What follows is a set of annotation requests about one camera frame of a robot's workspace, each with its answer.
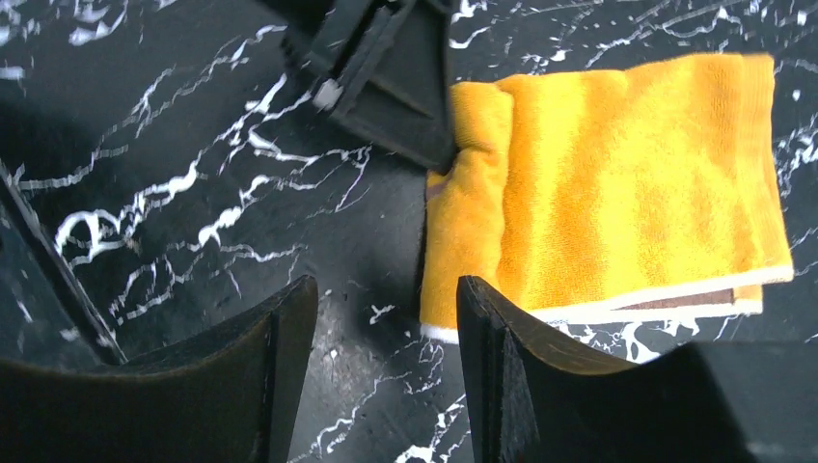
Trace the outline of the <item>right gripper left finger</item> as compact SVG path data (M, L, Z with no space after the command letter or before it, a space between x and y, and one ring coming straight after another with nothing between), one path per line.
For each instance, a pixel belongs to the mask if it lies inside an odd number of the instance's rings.
M284 462L318 309L303 276L120 366L1 364L5 462Z

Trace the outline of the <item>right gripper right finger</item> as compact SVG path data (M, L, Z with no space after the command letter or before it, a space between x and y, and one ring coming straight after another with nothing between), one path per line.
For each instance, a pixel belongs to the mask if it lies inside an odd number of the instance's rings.
M647 363L596 350L476 276L456 314L477 462L813 462L817 346L690 342Z

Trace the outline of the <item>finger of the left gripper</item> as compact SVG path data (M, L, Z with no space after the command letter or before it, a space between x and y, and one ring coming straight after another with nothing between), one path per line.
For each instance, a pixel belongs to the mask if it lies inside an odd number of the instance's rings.
M287 70L317 114L437 173L456 155L450 1L284 1Z

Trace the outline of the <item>yellow bear towel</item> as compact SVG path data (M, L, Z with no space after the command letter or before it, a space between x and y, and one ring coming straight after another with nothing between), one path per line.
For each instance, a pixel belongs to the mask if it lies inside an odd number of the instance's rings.
M458 153L426 186L423 333L458 340L477 276L547 322L760 313L794 264L775 61L698 53L451 89Z

